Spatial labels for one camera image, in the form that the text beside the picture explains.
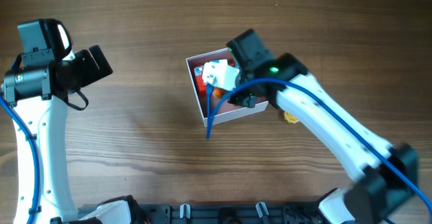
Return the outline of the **yellow round plastic toy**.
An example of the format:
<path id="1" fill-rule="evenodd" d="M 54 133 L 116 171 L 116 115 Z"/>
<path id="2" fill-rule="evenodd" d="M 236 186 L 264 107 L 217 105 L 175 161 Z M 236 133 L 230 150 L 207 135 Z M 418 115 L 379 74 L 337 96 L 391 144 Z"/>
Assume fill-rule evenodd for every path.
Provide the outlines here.
<path id="1" fill-rule="evenodd" d="M 298 123 L 299 122 L 299 119 L 297 119 L 296 117 L 294 117 L 292 114 L 288 113 L 287 111 L 283 112 L 283 118 L 288 123 Z"/>

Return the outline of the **red toy fire truck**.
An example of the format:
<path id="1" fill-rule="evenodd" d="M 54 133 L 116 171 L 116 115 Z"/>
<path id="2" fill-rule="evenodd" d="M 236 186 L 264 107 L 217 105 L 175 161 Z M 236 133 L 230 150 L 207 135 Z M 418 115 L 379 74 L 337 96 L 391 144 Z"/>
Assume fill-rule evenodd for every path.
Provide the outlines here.
<path id="1" fill-rule="evenodd" d="M 206 97 L 206 95 L 207 95 L 207 86 L 203 82 L 203 67 L 204 66 L 202 65 L 202 66 L 195 67 L 193 69 L 194 81 L 196 84 L 196 91 L 197 91 L 197 95 L 200 98 Z"/>

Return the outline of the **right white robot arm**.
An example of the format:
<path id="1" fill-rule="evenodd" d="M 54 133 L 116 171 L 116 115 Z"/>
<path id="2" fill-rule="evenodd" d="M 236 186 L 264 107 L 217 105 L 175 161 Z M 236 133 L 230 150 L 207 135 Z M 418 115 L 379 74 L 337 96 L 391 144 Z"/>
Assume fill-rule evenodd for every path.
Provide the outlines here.
<path id="1" fill-rule="evenodd" d="M 420 196 L 419 158 L 408 144 L 394 147 L 338 105 L 293 55 L 234 52 L 237 75 L 230 90 L 263 96 L 294 114 L 340 162 L 353 184 L 318 203 L 327 223 L 380 223 L 414 195 Z"/>

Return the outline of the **brown plush toy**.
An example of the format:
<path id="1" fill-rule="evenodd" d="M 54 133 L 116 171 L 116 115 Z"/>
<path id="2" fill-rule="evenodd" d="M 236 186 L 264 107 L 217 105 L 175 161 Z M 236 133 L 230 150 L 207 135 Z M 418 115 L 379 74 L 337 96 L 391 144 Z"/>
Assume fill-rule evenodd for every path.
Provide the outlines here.
<path id="1" fill-rule="evenodd" d="M 212 92 L 212 96 L 216 99 L 220 99 L 227 91 L 222 88 L 214 88 Z"/>

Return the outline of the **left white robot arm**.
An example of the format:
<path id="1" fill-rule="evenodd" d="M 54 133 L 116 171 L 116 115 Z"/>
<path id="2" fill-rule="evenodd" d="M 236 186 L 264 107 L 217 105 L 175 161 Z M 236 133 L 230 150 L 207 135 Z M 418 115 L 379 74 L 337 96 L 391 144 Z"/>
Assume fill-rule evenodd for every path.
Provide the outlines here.
<path id="1" fill-rule="evenodd" d="M 80 217 L 65 156 L 69 93 L 112 73 L 100 46 L 72 53 L 52 49 L 17 56 L 7 71 L 1 106 L 13 120 L 18 146 L 14 223 L 136 223 L 145 213 L 132 196 L 104 201 Z"/>

